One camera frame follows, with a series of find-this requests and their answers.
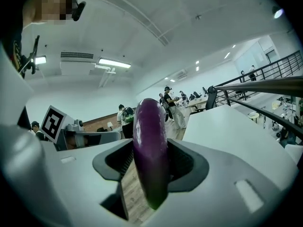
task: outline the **handrail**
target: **handrail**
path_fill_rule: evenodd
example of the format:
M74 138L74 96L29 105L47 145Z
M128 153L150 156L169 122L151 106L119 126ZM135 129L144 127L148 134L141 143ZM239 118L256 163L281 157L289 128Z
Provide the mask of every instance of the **handrail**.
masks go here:
M294 52L294 53L292 53L292 54L290 54L290 55L288 55L288 56L286 56L286 57L283 57L283 58L281 58L281 59L279 59L279 60L277 60L277 61L275 61L275 62L273 62L273 63L270 63L270 64L268 64L268 65L262 66L262 67L260 67L260 68L258 68L258 69L256 69L256 70L254 70L254 71L250 71L249 73L246 73L246 74L244 74L244 75L241 75L241 76L239 76L239 77L237 77L237 78L234 78L234 79L231 79L231 80L229 80L229 81L223 82L223 83L221 83L221 84L219 84L219 85L217 85L217 86L215 86L215 87L217 88L217 87L226 85L226 84L228 84L228 83L231 83L231 82L233 82L233 81L240 80L241 78L244 78L244 77L249 76L251 73L254 73L254 72L256 72L256 71L260 71L260 70L262 70L262 69L264 69L264 68L267 68L267 67L269 67L269 66L272 66L272 65L274 65L274 64L277 64L278 62L280 62L280 61L282 61L282 60L285 60L286 58L288 58L288 57L290 57L290 56L292 56L292 55L295 55L295 54L298 53L298 52L300 52L300 51L296 51L296 52Z
M303 97L303 77L268 79L216 87L217 90L263 92Z
M291 132L295 133L295 135L297 137L299 137L301 140L303 140L303 130L300 127L294 125L293 123L290 123L288 120L283 119L283 118L281 118L281 117L279 117L279 116L277 116L277 115L275 115L275 114L273 114L273 113L271 113L267 110L252 106L250 104L247 104L247 103L244 103L244 102L241 102L241 101L238 101L238 100L234 100L234 99L231 99L231 98L226 98L224 96L218 96L218 97L224 98L226 100L230 100L232 102L236 102L240 105L243 105L243 106L248 107L248 108L250 108L250 109L252 109L252 110L254 110L258 113L261 113L261 114L265 115L266 117L268 117L268 118L274 120L275 122L283 125L287 129L289 129Z

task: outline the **black cap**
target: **black cap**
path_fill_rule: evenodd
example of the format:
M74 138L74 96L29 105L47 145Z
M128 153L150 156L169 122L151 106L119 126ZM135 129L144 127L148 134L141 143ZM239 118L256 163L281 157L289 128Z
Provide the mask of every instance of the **black cap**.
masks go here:
M32 122L32 129L34 126L37 126L38 128L40 128L39 123L37 121Z

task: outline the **white lamp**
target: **white lamp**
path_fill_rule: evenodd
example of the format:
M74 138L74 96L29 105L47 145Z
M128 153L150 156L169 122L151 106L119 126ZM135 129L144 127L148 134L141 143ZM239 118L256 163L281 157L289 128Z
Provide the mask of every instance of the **white lamp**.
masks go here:
M113 126L113 124L112 124L111 122L108 122L108 123L107 123L107 127L110 128L111 131L113 131L112 126Z

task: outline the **ceiling light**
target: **ceiling light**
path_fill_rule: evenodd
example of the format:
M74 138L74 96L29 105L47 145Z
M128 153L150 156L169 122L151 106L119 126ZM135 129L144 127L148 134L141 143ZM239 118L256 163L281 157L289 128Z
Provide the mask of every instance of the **ceiling light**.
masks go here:
M224 59L226 59L226 58L227 58L227 56L229 56L229 54L230 54L230 52L228 52L228 53L227 53L227 55L224 57Z
M130 64L122 63L122 62L117 62L117 61L112 61L112 60L107 60L107 59L100 59L99 64L105 64L105 65L111 65L111 66L119 66L119 67L125 67L125 68L130 68Z
M44 63L46 63L46 56L39 56L35 58L36 65L44 64Z
M284 11L283 11L282 8L279 8L277 6L273 6L272 12L273 12L274 18L278 18L283 14Z

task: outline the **air vent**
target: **air vent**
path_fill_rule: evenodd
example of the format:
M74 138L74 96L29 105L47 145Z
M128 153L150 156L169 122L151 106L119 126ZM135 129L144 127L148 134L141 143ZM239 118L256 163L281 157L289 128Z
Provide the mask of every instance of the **air vent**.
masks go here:
M94 54L78 53L78 52L61 52L61 58L85 58L93 59Z

